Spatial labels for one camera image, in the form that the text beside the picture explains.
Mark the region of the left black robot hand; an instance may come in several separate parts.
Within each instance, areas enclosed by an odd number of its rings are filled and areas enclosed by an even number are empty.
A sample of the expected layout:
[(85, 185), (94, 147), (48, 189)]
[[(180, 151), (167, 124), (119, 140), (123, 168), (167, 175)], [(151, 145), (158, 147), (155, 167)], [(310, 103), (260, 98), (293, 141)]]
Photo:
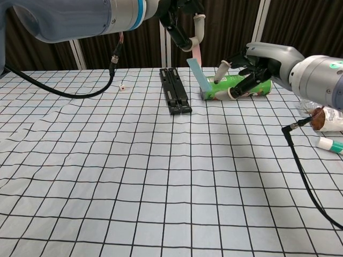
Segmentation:
[[(177, 12), (181, 9), (185, 14), (193, 15), (195, 25), (194, 37), (188, 37), (177, 21)], [(200, 1), (159, 1), (155, 14), (162, 26), (167, 30), (174, 43), (184, 52), (192, 51), (199, 46), (205, 34), (205, 13)]]

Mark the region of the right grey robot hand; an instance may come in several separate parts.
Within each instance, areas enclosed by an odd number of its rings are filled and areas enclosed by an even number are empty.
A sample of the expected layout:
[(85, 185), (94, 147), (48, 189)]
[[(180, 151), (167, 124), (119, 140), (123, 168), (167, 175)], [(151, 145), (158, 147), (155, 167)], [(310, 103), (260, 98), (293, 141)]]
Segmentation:
[(240, 52), (221, 61), (214, 83), (218, 84), (230, 68), (241, 67), (243, 70), (240, 75), (245, 78), (236, 86), (217, 92), (215, 98), (221, 101), (235, 100), (267, 80), (291, 91), (289, 75), (295, 65), (303, 60), (304, 56), (294, 47), (250, 42)]

